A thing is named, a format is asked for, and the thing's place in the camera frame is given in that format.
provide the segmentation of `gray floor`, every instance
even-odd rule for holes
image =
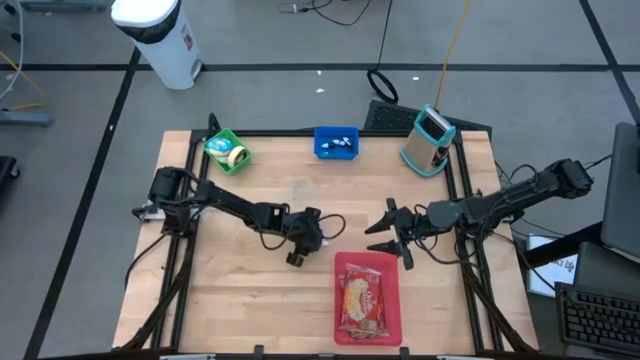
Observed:
[[[372,63],[377,60],[386,1],[373,1],[362,20],[342,28],[315,14],[282,15],[276,0],[185,0],[203,58],[210,64]],[[634,0],[592,0],[619,63],[640,63]],[[336,2],[327,13],[352,18],[363,0]],[[464,1],[394,2],[383,61],[442,62]],[[125,64],[133,49],[108,14],[28,14],[26,62]],[[0,50],[17,47],[0,37]],[[578,1],[474,2],[454,63],[605,64]],[[9,73],[0,73],[0,83]],[[433,102],[438,72],[389,71],[401,105]],[[0,127],[0,154],[19,158],[23,176],[0,216],[0,357],[24,354],[102,138],[122,72],[30,74],[49,94],[56,118],[48,129]],[[640,74],[625,74],[640,92]],[[105,351],[111,346],[139,225],[130,209],[144,199],[165,130],[202,128],[214,111],[223,126],[302,128],[364,125],[374,99],[364,72],[207,72],[177,92],[153,72],[137,72],[102,177],[42,348],[42,356]],[[1,107],[37,100],[19,81]],[[592,161],[611,150],[616,123],[633,122],[613,76],[601,73],[450,72],[442,111],[493,126],[497,160],[511,171],[542,168],[564,157]],[[527,217],[573,231],[602,216],[608,164],[592,172],[592,193],[550,201]],[[532,231],[518,224],[521,231]],[[550,336],[548,299],[531,297],[541,346]]]

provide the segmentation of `green bowl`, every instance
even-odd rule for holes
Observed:
[[[229,165],[219,162],[218,159],[216,159],[215,156],[213,156],[213,155],[209,154],[207,151],[205,151],[205,154],[207,154],[218,165],[218,167],[220,168],[220,170],[222,170],[223,173],[225,173],[226,175],[233,176],[233,175],[237,174],[238,171],[240,171],[243,167],[249,165],[249,163],[251,162],[251,156],[253,154],[251,153],[251,150],[249,150],[247,145],[245,145],[245,143],[243,143],[240,139],[238,139],[238,137],[236,136],[236,134],[233,133],[233,131],[231,131],[230,129],[223,129],[216,136],[214,136],[213,138],[207,140],[207,142],[204,143],[204,148],[205,149],[207,147],[207,144],[210,141],[212,141],[214,138],[227,139],[227,140],[229,140],[231,142],[231,145],[233,147],[244,146],[244,148],[246,149],[246,152],[247,152],[247,156],[245,156],[245,158],[242,161],[237,163],[236,166],[234,166],[234,167],[229,167]]]

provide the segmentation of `blue bowl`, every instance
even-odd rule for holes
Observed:
[[[318,126],[313,130],[313,152],[318,159],[353,160],[360,149],[358,128],[353,126]],[[333,140],[343,141],[349,138],[351,146],[334,145]]]

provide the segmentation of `white paper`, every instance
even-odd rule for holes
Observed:
[[[552,242],[552,239],[548,239],[542,236],[529,236],[527,243],[527,249],[531,250]],[[547,280],[551,285],[556,281],[560,281],[567,284],[573,284],[573,278],[576,274],[576,266],[578,264],[578,255],[568,256],[564,259],[556,260],[548,263],[547,265],[536,268],[538,273]],[[527,291],[534,294],[555,297],[555,292],[550,289],[540,278],[532,271],[529,270],[528,274],[529,286]]]

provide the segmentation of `black keyboard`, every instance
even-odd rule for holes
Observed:
[[[563,342],[640,355],[640,299],[563,283],[555,288]]]
[[[365,130],[412,130],[420,110],[371,100]],[[491,127],[472,123],[451,116],[445,118],[459,130],[486,131],[491,139]]]

